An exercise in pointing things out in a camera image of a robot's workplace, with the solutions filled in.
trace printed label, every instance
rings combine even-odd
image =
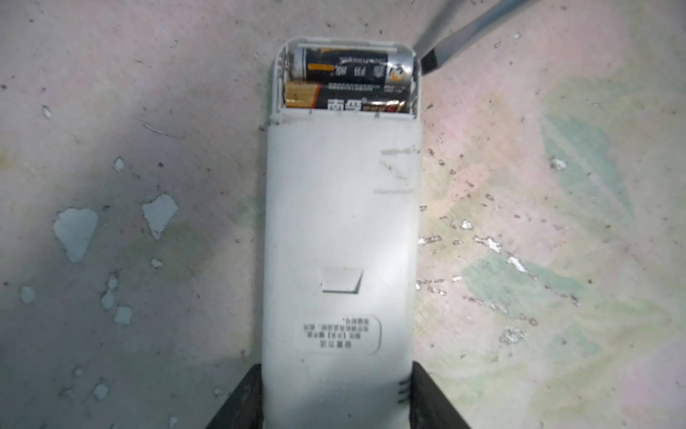
[[[393,82],[397,67],[388,66],[388,54],[375,51],[349,49],[308,49],[305,52],[307,64],[305,79],[310,82],[339,80],[352,83],[383,84],[388,69],[392,69]]]
[[[369,315],[305,316],[295,330],[296,346],[303,351],[374,354],[381,344],[381,323]]]

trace plastic casing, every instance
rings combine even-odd
[[[409,428],[420,65],[415,61],[410,113],[285,108],[284,58],[289,46],[305,42],[400,46],[297,38],[276,57],[267,150],[264,428]]]

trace gold and black battery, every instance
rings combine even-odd
[[[283,99],[292,108],[405,113],[408,93],[407,88],[394,85],[288,81]]]
[[[410,86],[414,54],[409,49],[340,49],[296,46],[289,53],[292,80]]]

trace battery compartment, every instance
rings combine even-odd
[[[391,58],[394,58],[394,56],[398,56],[399,52],[402,53],[403,55],[405,55],[404,62],[411,62],[412,64],[412,71],[410,73],[409,82],[407,82],[407,79],[405,79],[405,82],[407,83],[405,83],[402,86],[390,84],[381,84],[380,86],[383,87],[385,90],[393,89],[390,88],[391,86],[393,86],[397,91],[403,91],[402,100],[404,100],[404,102],[406,103],[404,109],[398,113],[388,111],[365,111],[361,110],[361,108],[358,105],[357,110],[349,110],[347,108],[343,108],[343,100],[334,100],[336,102],[340,102],[340,106],[338,109],[331,109],[331,107],[321,107],[321,103],[326,102],[325,97],[327,96],[327,94],[337,94],[335,92],[335,88],[369,88],[370,86],[379,86],[379,82],[376,82],[377,84],[375,85],[371,85],[366,83],[345,82],[345,78],[341,78],[342,80],[335,80],[330,82],[312,82],[311,80],[293,79],[292,74],[294,72],[294,52],[298,50],[302,51],[303,49],[322,49],[322,51],[349,50],[351,56],[354,56],[356,52],[359,53],[359,55],[373,55],[374,53],[378,53],[379,55],[387,56],[387,58],[389,58],[389,63]],[[303,73],[303,69],[305,69],[304,62],[302,65],[295,65],[295,68],[297,67],[300,67],[300,69],[297,70],[297,72]],[[309,111],[310,114],[316,113],[318,115],[332,113],[339,113],[344,115],[369,115],[371,113],[374,113],[378,115],[411,115],[413,117],[416,117],[418,115],[420,100],[420,76],[421,65],[416,55],[414,55],[414,52],[411,49],[398,43],[335,40],[328,38],[295,38],[287,42],[282,47],[281,51],[276,57],[276,60],[274,61],[274,84],[272,85],[272,113],[280,113],[283,110],[289,112]],[[296,87],[298,91],[301,91],[301,93],[302,90],[305,90],[305,95],[308,97],[317,97],[319,95],[319,100],[317,101],[319,106],[317,108],[310,106],[287,106],[285,92],[287,89],[289,89],[290,93],[292,93],[292,89],[294,87]],[[355,101],[360,103],[360,100],[350,100],[350,102]]]

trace green stain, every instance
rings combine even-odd
[[[417,294],[414,312],[414,335],[422,338],[433,334],[435,326],[441,322],[442,314],[424,294]]]
[[[519,318],[520,314],[539,313],[542,307],[553,305],[558,294],[574,294],[578,299],[584,297],[584,287],[578,281],[557,275],[544,266],[522,261],[529,273],[539,280],[517,271],[501,255],[488,255],[471,264],[462,271],[464,282],[473,296],[507,308],[509,318]],[[545,289],[549,283],[552,290]]]
[[[123,249],[117,255],[117,265],[128,273],[156,273],[150,266],[152,258],[164,263],[158,271],[168,279],[188,280],[199,270],[211,254],[208,237],[192,229],[188,224],[169,224],[159,241],[149,233]]]
[[[260,107],[264,112],[265,123],[269,120],[269,115],[272,111],[272,74],[273,65],[260,67],[257,72],[257,82],[253,86],[255,93],[259,97]]]
[[[6,152],[0,152],[0,170],[9,170],[14,166],[14,163]]]
[[[532,410],[551,420],[603,419],[614,425],[621,417],[610,411],[618,400],[612,389],[617,370],[677,334],[669,316],[650,301],[608,300],[582,309],[547,346],[556,375],[533,394]]]
[[[264,226],[264,197],[246,196],[231,210],[229,218],[236,225],[257,231]]]
[[[602,351],[602,347],[590,340],[576,325],[568,327],[552,337],[547,346],[546,358],[554,364],[568,364],[589,358]]]
[[[587,417],[603,391],[608,374],[616,368],[612,356],[600,356],[569,372],[548,379],[533,394],[530,407],[546,419],[564,420]]]
[[[577,205],[600,211],[604,218],[633,215],[629,192],[609,152],[610,137],[577,117],[549,114],[545,119],[541,133],[547,156],[569,163],[569,168],[557,173],[569,197]]]
[[[450,167],[445,165],[439,170],[425,173],[425,178],[423,180],[425,188],[422,189],[422,193],[426,199],[433,201],[449,196],[448,191],[450,190],[450,185],[453,182],[453,177],[449,172]]]
[[[625,54],[628,66],[660,86],[686,90],[683,70],[686,69],[686,51],[680,42],[681,35],[670,34],[668,27],[655,21],[654,5],[642,0],[615,0],[614,7],[623,12],[630,26],[632,49]]]
[[[526,364],[517,364],[459,380],[448,380],[440,376],[436,378],[442,378],[451,385],[447,389],[450,402],[456,408],[466,408],[483,404],[484,401],[490,404],[507,401],[526,372]]]

